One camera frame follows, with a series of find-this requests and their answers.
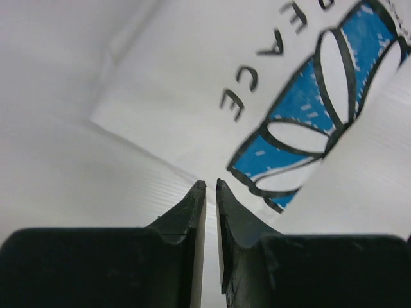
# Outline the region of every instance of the printed graphic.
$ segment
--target printed graphic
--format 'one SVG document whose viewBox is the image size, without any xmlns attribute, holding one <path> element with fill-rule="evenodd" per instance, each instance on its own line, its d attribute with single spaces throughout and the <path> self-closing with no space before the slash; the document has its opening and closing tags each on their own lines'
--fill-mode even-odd
<svg viewBox="0 0 411 308">
<path fill-rule="evenodd" d="M 282 212 L 410 52 L 377 0 L 360 1 L 290 78 L 227 166 Z"/>
</svg>

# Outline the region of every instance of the white paper bag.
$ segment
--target white paper bag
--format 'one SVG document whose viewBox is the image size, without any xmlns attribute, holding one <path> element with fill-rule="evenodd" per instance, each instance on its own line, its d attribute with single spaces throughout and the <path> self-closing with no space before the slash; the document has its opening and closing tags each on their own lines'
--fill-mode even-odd
<svg viewBox="0 0 411 308">
<path fill-rule="evenodd" d="M 409 2 L 170 1 L 92 120 L 272 225 L 410 47 Z"/>
</svg>

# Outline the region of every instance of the white petal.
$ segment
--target white petal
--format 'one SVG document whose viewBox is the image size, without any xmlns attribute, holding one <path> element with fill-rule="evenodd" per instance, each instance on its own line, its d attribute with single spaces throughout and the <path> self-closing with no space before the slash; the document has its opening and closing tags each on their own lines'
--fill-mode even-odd
<svg viewBox="0 0 411 308">
<path fill-rule="evenodd" d="M 281 173 L 273 174 L 258 180 L 257 188 L 265 191 L 293 191 L 302 186 L 310 175 L 321 165 L 321 160 L 316 160 L 311 164 L 295 169 L 284 170 Z"/>
<path fill-rule="evenodd" d="M 323 153 L 328 142 L 327 135 L 293 123 L 271 122 L 268 131 L 287 146 L 312 153 Z"/>
<path fill-rule="evenodd" d="M 376 97 L 381 88 L 392 79 L 401 63 L 401 47 L 398 42 L 391 45 L 390 50 L 381 61 L 377 72 L 372 79 L 371 86 L 365 99 L 364 108 Z"/>
<path fill-rule="evenodd" d="M 322 38 L 320 61 L 324 83 L 334 110 L 344 124 L 348 122 L 348 86 L 337 40 L 332 32 Z"/>
</svg>

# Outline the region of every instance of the black plastic part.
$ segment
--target black plastic part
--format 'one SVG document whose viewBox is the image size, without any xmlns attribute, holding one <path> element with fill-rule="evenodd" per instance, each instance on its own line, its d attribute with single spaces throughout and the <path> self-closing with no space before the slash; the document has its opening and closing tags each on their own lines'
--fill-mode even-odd
<svg viewBox="0 0 411 308">
<path fill-rule="evenodd" d="M 0 307 L 199 308 L 205 182 L 146 228 L 38 228 L 0 249 Z"/>
<path fill-rule="evenodd" d="M 281 235 L 222 180 L 216 197 L 228 308 L 411 307 L 411 247 L 402 239 Z"/>
</svg>

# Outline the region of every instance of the blue logo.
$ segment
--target blue logo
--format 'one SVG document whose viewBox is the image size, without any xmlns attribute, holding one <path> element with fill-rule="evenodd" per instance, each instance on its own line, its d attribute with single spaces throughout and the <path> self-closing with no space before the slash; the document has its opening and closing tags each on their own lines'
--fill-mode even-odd
<svg viewBox="0 0 411 308">
<path fill-rule="evenodd" d="M 388 11 L 377 0 L 360 1 L 320 34 L 227 170 L 281 213 L 355 122 L 380 76 L 410 52 Z"/>
</svg>

